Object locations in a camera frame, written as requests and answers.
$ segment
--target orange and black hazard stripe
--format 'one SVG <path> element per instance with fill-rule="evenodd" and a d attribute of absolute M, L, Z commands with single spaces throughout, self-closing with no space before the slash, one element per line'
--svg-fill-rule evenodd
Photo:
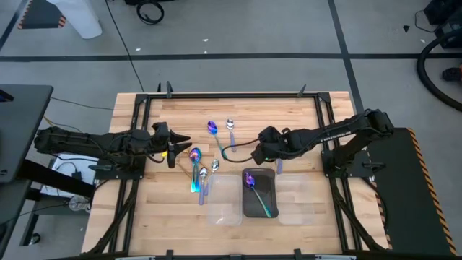
<path fill-rule="evenodd" d="M 59 22 L 58 22 L 58 28 L 62 28 L 65 24 L 66 24 L 66 18 L 63 15 L 61 15 L 61 18 L 59 18 Z"/>
<path fill-rule="evenodd" d="M 26 9 L 24 11 L 24 14 L 22 15 L 22 18 L 19 21 L 19 24 L 17 25 L 18 29 L 22 29 L 22 22 L 24 22 L 24 18 L 26 17 L 26 14 L 29 12 L 29 8 L 30 8 L 30 5 L 31 5 L 32 1 L 34 1 L 34 0 L 30 0 L 29 3 L 27 4 Z"/>
<path fill-rule="evenodd" d="M 438 201 L 438 197 L 436 196 L 435 187 L 433 186 L 432 179 L 428 173 L 427 165 L 425 164 L 424 157 L 422 156 L 422 152 L 420 151 L 419 143 L 417 142 L 416 134 L 414 130 L 408 129 L 409 133 L 411 134 L 412 142 L 414 143 L 414 148 L 417 152 L 417 157 L 419 158 L 420 165 L 422 166 L 422 172 L 424 173 L 425 180 L 427 181 L 428 189 L 430 190 L 430 195 L 433 199 L 433 204 L 435 205 L 436 213 L 440 217 L 440 223 L 443 227 L 443 232 L 446 235 L 446 241 L 449 244 L 449 249 L 451 253 L 457 255 L 456 246 L 454 245 L 453 238 L 450 236 L 448 224 L 446 222 L 445 216 L 443 214 L 443 210 L 441 209 L 440 202 Z"/>
<path fill-rule="evenodd" d="M 375 187 L 375 190 L 377 190 L 377 184 L 374 181 L 371 181 L 371 184 Z M 380 199 L 380 196 L 378 195 L 377 191 L 375 192 L 375 199 L 377 199 L 377 205 L 378 205 L 378 211 L 380 212 L 380 217 L 382 218 L 382 224 L 383 227 L 385 227 L 385 207 L 383 206 L 382 200 Z M 393 249 L 393 246 L 391 245 L 391 239 L 390 236 L 385 230 L 385 236 L 387 238 L 387 243 L 388 243 L 388 249 Z"/>

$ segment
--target wooden tabletop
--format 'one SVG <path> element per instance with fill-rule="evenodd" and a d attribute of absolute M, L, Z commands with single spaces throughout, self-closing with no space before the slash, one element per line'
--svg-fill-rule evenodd
<path fill-rule="evenodd" d="M 110 132 L 129 130 L 135 95 L 118 95 Z M 331 92 L 331 100 L 336 121 L 353 116 L 348 92 Z M 201 149 L 201 162 L 206 167 L 210 169 L 214 158 L 220 160 L 220 168 L 215 174 L 240 175 L 244 168 L 257 165 L 252 160 L 242 164 L 224 161 L 214 137 L 207 132 L 207 122 L 215 121 L 219 139 L 223 145 L 228 145 L 227 118 L 235 121 L 238 144 L 255 139 L 268 125 L 280 131 L 285 127 L 318 128 L 314 102 L 309 98 L 154 100 L 148 125 L 166 121 L 176 133 L 191 137 L 192 147 Z M 227 151 L 227 154 L 234 160 L 244 159 L 250 156 L 254 147 L 254 144 L 238 147 L 237 152 Z M 199 195 L 190 192 L 191 179 L 184 173 L 184 170 L 192 171 L 188 155 L 183 153 L 178 156 L 177 166 L 173 169 L 169 169 L 166 162 L 155 164 L 148 161 L 139 184 L 130 254 L 165 255 L 168 249 L 174 250 L 175 255 L 293 254 L 295 248 L 301 248 L 303 254 L 341 253 L 331 190 L 323 174 L 320 151 L 321 146 L 318 145 L 302 157 L 284 161 L 283 174 L 307 174 L 309 177 L 310 196 L 303 198 L 303 202 L 314 209 L 311 225 L 283 225 L 278 219 L 245 216 L 238 226 L 209 225 L 207 205 L 198 205 Z M 267 162 L 260 167 L 276 169 L 274 163 Z M 387 248 L 374 191 L 359 179 L 351 178 L 349 182 L 359 221 L 380 245 Z M 119 183 L 109 181 L 97 190 L 82 251 L 91 249 L 113 220 Z M 123 222 L 118 236 L 119 249 L 124 227 Z M 349 247 L 352 248 L 347 220 L 345 227 Z"/>

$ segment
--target rainbow spoon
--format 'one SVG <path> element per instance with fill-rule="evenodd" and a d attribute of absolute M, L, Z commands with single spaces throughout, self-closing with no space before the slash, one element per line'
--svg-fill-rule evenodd
<path fill-rule="evenodd" d="M 191 179 L 191 192 L 199 192 L 199 161 L 201 160 L 201 150 L 193 148 L 189 152 L 189 159 L 193 162 L 193 177 Z"/>
<path fill-rule="evenodd" d="M 219 151 L 222 152 L 222 151 L 223 151 L 223 147 L 222 147 L 222 145 L 219 143 L 219 140 L 218 140 L 218 136 L 217 136 L 218 128 L 217 128 L 217 125 L 215 124 L 215 122 L 209 121 L 208 124 L 207 124 L 207 129 L 209 130 L 209 133 L 210 133 L 212 136 L 215 137 L 215 140 L 217 141 L 217 144 L 218 144 L 218 147 L 219 147 Z M 227 158 L 225 152 L 223 152 L 222 155 L 223 155 L 224 158 Z"/>
<path fill-rule="evenodd" d="M 245 185 L 248 188 L 252 189 L 253 192 L 255 192 L 255 195 L 260 201 L 261 206 L 265 210 L 266 216 L 271 217 L 271 211 L 269 211 L 268 207 L 265 205 L 260 195 L 258 195 L 258 192 L 255 190 L 255 178 L 250 173 L 245 173 Z"/>

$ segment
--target metal frame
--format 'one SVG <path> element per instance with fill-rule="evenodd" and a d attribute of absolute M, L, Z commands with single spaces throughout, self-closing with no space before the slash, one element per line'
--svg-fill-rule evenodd
<path fill-rule="evenodd" d="M 141 104 L 144 103 L 144 114 L 143 114 L 143 119 L 141 123 L 141 128 L 142 129 L 147 129 L 148 127 L 148 120 L 149 120 L 149 109 L 151 107 L 151 102 L 156 99 L 194 99 L 194 98 L 201 98 L 201 99 L 210 99 L 210 98 L 312 98 L 315 102 L 315 109 L 316 109 L 316 114 L 318 116 L 318 123 L 319 126 L 322 127 L 324 126 L 324 120 L 323 120 L 323 111 L 321 107 L 321 101 L 324 101 L 326 104 L 326 110 L 328 113 L 328 119 L 329 122 L 332 124 L 334 122 L 334 111 L 332 109 L 331 105 L 331 99 L 330 99 L 330 94 L 328 92 L 309 92 L 309 93 L 303 93 L 303 92 L 209 92 L 209 93 L 173 93 L 171 88 L 169 89 L 168 93 L 156 93 L 156 94 L 138 94 L 136 95 L 135 98 L 135 105 L 134 105 L 134 112 L 133 116 L 131 119 L 131 128 L 130 130 L 136 129 L 136 125 L 138 123 L 138 117 L 139 117 L 139 110 L 141 108 Z M 340 143 L 338 139 L 334 140 L 334 146 L 337 147 L 339 146 Z M 323 149 L 324 150 L 329 150 L 329 146 L 326 143 L 323 143 Z M 329 178 L 329 182 L 331 184 L 331 191 L 332 194 L 334 193 L 334 189 L 337 189 L 336 185 L 336 179 L 335 178 Z M 342 186 L 344 188 L 344 195 L 346 197 L 346 204 L 347 206 L 353 211 L 354 213 L 354 207 L 352 204 L 352 197 L 351 197 L 351 192 L 349 189 L 349 184 L 348 180 L 346 178 L 343 178 L 341 180 Z M 118 192 L 118 198 L 117 198 L 117 204 L 115 208 L 115 215 L 117 216 L 121 212 L 121 208 L 123 206 L 123 201 L 125 198 L 125 193 L 126 193 L 126 184 L 127 182 L 125 180 L 121 181 L 120 187 L 119 187 L 119 192 Z M 132 183 L 132 189 L 135 189 L 137 192 L 139 186 L 139 180 L 134 180 Z M 135 203 L 132 205 L 130 210 L 128 211 L 128 216 L 127 216 L 127 222 L 126 222 L 126 230 L 123 238 L 123 250 L 125 254 L 128 254 L 129 248 L 130 248 L 130 241 L 131 241 L 131 229 L 134 221 L 134 212 L 135 212 L 135 206 L 136 206 L 136 200 Z M 337 227 L 339 230 L 339 240 L 341 244 L 341 249 L 343 252 L 348 251 L 348 243 L 347 243 L 347 235 L 345 232 L 345 227 L 344 227 L 344 220 L 342 217 L 341 209 L 340 207 L 334 203 L 334 209 L 335 209 L 335 215 L 336 215 L 336 222 L 337 222 Z M 352 227 L 353 231 L 353 238 L 354 238 L 354 245 L 355 249 L 361 250 L 361 240 L 359 238 L 358 233 L 356 230 Z M 116 251 L 116 243 L 117 243 L 117 234 L 118 232 L 116 231 L 114 236 L 110 240 L 109 244 L 109 253 L 114 253 Z M 171 259 L 168 257 L 168 253 L 165 256 L 165 259 Z M 301 253 L 296 253 L 295 258 L 299 259 L 297 256 L 300 256 L 300 259 L 302 257 L 309 257 L 313 258 L 314 255 L 302 255 Z M 156 256 L 156 259 L 160 259 L 163 256 Z M 217 258 L 220 256 L 185 256 L 185 259 L 213 259 Z M 263 256 L 245 256 L 247 259 L 293 259 L 294 255 L 263 255 Z"/>

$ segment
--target concrete floor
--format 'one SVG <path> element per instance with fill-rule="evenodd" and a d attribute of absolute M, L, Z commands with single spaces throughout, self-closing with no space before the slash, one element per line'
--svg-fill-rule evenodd
<path fill-rule="evenodd" d="M 146 55 L 207 53 L 341 53 L 329 6 L 331 0 L 195 0 L 162 5 L 165 20 L 147 26 L 135 8 L 110 2 L 115 20 L 135 57 L 134 66 L 147 92 L 158 82 L 172 82 L 175 91 L 332 91 L 350 89 L 340 58 L 265 58 L 167 60 Z M 92 0 L 103 34 L 82 40 L 69 23 L 61 29 L 13 31 L 0 45 L 0 83 L 52 85 L 53 96 L 88 105 L 113 106 L 118 92 L 140 92 L 129 61 L 65 61 L 60 56 L 124 56 L 126 51 L 104 0 Z M 414 26 L 414 13 L 428 0 L 335 0 L 350 53 L 419 53 L 434 35 Z M 0 35 L 19 6 L 3 0 Z M 411 28 L 404 32 L 403 26 Z M 444 53 L 440 47 L 434 53 Z M 26 56 L 30 62 L 5 62 L 2 57 Z M 49 61 L 34 57 L 48 56 Z M 434 82 L 462 100 L 459 84 L 441 82 L 439 73 L 459 60 L 433 59 L 427 70 Z M 388 112 L 395 126 L 412 127 L 422 148 L 454 243 L 462 250 L 462 127 L 459 112 L 440 103 L 420 83 L 414 59 L 352 60 L 357 88 L 365 108 Z M 104 133 L 110 111 L 92 110 L 52 100 L 50 120 L 82 131 Z M 49 157 L 33 149 L 28 158 L 47 164 Z M 32 207 L 26 203 L 24 211 Z M 86 217 L 41 217 L 36 230 L 43 240 L 19 247 L 26 217 L 17 223 L 4 259 L 49 259 L 80 252 Z"/>

